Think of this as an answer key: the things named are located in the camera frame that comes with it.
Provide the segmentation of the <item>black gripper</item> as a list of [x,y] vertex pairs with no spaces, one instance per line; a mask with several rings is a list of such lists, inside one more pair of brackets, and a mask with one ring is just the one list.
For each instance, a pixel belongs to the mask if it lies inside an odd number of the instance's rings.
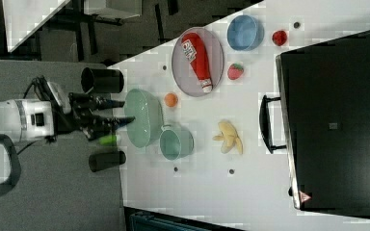
[[[96,139],[94,121],[96,116],[92,113],[95,100],[92,95],[71,92],[68,97],[68,104],[71,107],[69,113],[59,110],[55,113],[55,134],[66,135],[74,131],[81,131],[89,141]],[[112,99],[101,99],[96,101],[98,110],[122,108],[124,101]],[[102,117],[99,120],[98,128],[101,131],[114,131],[135,120],[134,116],[128,117]]]

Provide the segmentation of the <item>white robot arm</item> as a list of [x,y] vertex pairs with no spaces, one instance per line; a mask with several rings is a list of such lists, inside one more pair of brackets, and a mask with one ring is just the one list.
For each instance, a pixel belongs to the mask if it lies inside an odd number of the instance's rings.
[[9,174],[0,182],[0,197],[12,191],[21,176],[21,164],[15,149],[18,143],[30,144],[81,131],[90,141],[107,136],[135,120],[129,117],[103,117],[95,112],[121,108],[122,101],[71,93],[60,100],[56,94],[46,99],[0,101],[0,153],[9,161]]

